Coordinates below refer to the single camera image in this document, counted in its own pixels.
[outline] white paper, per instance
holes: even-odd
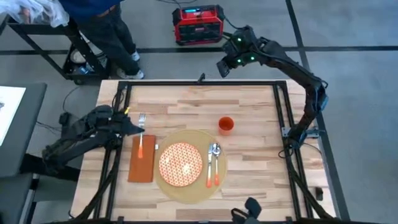
[[[0,86],[0,146],[6,137],[25,88]]]

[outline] sneaker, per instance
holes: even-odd
[[[136,79],[136,80],[140,80],[144,78],[144,72],[142,72],[141,70],[138,71],[137,75],[126,75],[126,72],[124,72],[123,69],[118,68],[116,70],[116,75],[122,79]]]
[[[138,52],[134,52],[134,53],[131,55],[131,57],[132,57],[132,59],[135,60],[136,62],[138,62],[139,59],[140,59]]]

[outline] cart wheel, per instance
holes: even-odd
[[[76,85],[83,85],[84,82],[82,80],[74,80],[73,81]]]

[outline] knife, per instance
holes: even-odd
[[[208,157],[208,166],[207,166],[207,181],[206,181],[206,187],[210,188],[211,187],[211,158],[213,157],[213,146],[214,144],[210,144],[209,150],[207,152],[207,157]]]

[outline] orange cup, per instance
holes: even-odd
[[[223,117],[218,121],[218,132],[222,136],[229,136],[234,128],[234,120],[230,117]]]

